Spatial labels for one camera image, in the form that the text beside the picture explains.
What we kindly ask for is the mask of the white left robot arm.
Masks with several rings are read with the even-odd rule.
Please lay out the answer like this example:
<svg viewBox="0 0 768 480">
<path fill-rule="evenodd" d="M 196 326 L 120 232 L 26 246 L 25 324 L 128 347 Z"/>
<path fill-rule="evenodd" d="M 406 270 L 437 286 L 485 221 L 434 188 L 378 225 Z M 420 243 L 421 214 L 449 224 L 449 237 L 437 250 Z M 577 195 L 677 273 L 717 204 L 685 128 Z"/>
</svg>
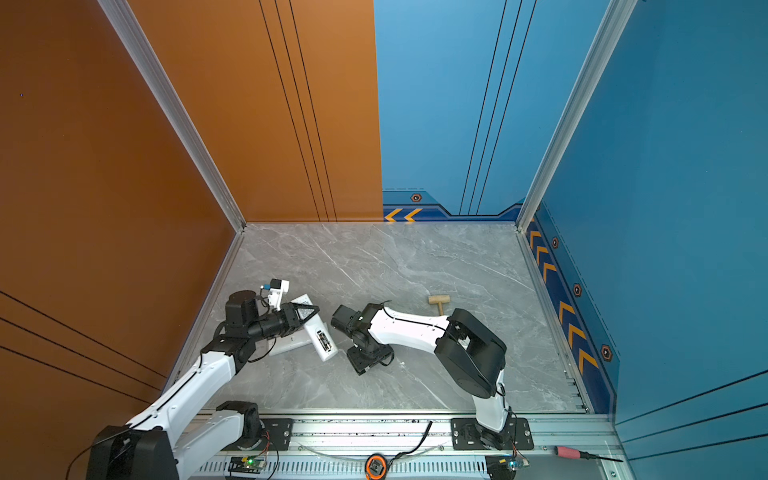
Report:
<svg viewBox="0 0 768 480">
<path fill-rule="evenodd" d="M 187 479 L 227 446 L 250 450 L 266 440 L 258 406 L 226 401 L 193 431 L 187 428 L 214 394 L 251 360 L 262 340 L 286 337 L 319 312 L 287 302 L 259 312 L 260 295 L 231 294 L 225 320 L 190 369 L 123 426 L 107 426 L 88 448 L 89 479 Z"/>
</svg>

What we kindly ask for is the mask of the white remote control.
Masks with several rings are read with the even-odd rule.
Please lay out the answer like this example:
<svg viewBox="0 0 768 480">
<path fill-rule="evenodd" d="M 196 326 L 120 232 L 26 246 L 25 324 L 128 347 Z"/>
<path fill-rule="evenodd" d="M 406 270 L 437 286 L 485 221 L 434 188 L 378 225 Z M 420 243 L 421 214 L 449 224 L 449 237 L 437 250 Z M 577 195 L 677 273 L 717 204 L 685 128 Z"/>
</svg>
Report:
<svg viewBox="0 0 768 480">
<path fill-rule="evenodd" d="M 314 305 L 307 294 L 297 297 L 292 301 L 292 304 L 293 303 Z M 328 329 L 326 322 L 322 320 L 320 312 L 319 318 L 321 319 L 321 328 L 315 333 L 307 333 L 302 326 L 296 333 L 304 332 L 312 342 L 311 345 L 307 346 L 312 346 L 320 360 L 322 362 L 327 362 L 338 354 L 338 347 Z"/>
</svg>

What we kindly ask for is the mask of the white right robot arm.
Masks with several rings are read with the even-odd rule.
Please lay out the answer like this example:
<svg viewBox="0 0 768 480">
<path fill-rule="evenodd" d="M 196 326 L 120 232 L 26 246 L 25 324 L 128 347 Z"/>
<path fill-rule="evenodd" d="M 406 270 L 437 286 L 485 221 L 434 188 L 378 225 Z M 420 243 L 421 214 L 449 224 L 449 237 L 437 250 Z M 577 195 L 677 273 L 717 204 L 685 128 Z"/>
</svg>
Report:
<svg viewBox="0 0 768 480">
<path fill-rule="evenodd" d="M 450 315 L 398 312 L 383 303 L 361 311 L 341 305 L 332 326 L 353 342 L 347 358 L 357 374 L 387 366 L 396 346 L 435 356 L 453 381 L 473 398 L 475 431 L 486 448 L 513 447 L 511 407 L 506 401 L 506 344 L 473 314 L 456 308 Z"/>
</svg>

